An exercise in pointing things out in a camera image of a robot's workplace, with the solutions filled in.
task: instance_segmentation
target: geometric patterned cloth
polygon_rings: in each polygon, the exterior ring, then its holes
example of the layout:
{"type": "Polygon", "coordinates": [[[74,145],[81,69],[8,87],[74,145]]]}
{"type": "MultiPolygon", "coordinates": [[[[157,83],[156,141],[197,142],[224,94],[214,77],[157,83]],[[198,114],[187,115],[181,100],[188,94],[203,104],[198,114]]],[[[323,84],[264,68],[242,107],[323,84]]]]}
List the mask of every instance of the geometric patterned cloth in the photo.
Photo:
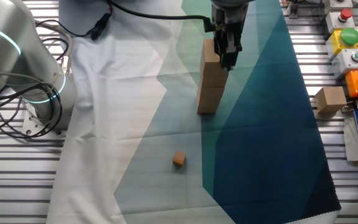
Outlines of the geometric patterned cloth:
{"type": "MultiPolygon", "coordinates": [[[[79,2],[61,1],[60,20],[85,33],[106,3],[79,2]]],[[[211,14],[209,0],[118,3],[211,14]]],[[[277,0],[250,3],[218,112],[203,116],[196,90],[202,43],[212,34],[202,21],[114,12],[98,41],[75,38],[78,100],[48,223],[275,224],[340,209],[277,0]],[[186,153],[180,169],[176,151],[186,153]]]]}

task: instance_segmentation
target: orange device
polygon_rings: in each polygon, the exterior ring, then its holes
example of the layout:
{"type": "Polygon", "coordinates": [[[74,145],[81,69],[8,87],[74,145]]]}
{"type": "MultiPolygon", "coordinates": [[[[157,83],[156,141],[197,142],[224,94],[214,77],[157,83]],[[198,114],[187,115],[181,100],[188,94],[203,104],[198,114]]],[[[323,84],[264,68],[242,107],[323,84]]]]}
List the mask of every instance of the orange device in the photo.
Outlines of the orange device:
{"type": "Polygon", "coordinates": [[[346,83],[349,96],[358,98],[358,69],[350,70],[350,72],[346,74],[346,83]]]}

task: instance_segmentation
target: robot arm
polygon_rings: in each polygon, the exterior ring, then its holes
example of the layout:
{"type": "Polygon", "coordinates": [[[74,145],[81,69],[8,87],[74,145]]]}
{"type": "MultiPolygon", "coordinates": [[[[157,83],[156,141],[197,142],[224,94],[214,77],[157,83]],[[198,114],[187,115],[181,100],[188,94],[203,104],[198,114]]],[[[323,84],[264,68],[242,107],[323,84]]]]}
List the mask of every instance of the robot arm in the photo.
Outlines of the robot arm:
{"type": "Polygon", "coordinates": [[[215,25],[215,53],[221,66],[232,70],[242,51],[241,34],[246,19],[248,3],[253,0],[212,0],[212,23],[215,25]]]}
{"type": "MultiPolygon", "coordinates": [[[[0,89],[10,85],[19,92],[34,84],[34,79],[51,84],[58,90],[63,116],[56,128],[67,129],[76,100],[73,80],[64,75],[63,69],[40,40],[27,6],[21,0],[0,0],[0,89]],[[33,80],[7,75],[10,73],[32,77],[33,80]]],[[[50,101],[57,105],[55,96],[50,98],[38,89],[21,96],[34,107],[41,122],[49,121],[50,101]]]]}

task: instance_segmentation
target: orange cube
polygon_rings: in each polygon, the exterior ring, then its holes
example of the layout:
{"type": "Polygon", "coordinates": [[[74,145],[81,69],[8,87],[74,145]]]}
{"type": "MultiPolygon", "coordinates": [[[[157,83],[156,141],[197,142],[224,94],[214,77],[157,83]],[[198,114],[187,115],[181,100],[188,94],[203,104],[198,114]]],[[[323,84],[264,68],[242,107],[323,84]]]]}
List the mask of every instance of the orange cube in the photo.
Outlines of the orange cube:
{"type": "Polygon", "coordinates": [[[181,167],[185,163],[185,159],[186,159],[186,154],[184,154],[183,152],[177,152],[177,153],[175,153],[175,156],[173,157],[172,162],[175,165],[178,165],[181,167]]]}

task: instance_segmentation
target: red button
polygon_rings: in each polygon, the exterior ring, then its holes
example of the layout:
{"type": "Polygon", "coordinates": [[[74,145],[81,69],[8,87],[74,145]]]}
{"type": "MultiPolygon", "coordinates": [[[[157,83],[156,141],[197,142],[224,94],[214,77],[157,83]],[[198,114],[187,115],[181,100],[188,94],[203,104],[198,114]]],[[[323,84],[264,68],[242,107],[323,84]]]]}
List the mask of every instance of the red button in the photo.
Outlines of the red button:
{"type": "Polygon", "coordinates": [[[352,13],[352,11],[350,9],[343,9],[341,11],[341,18],[344,19],[344,20],[346,20],[346,19],[348,19],[348,18],[350,18],[352,16],[353,16],[353,13],[352,13]]]}

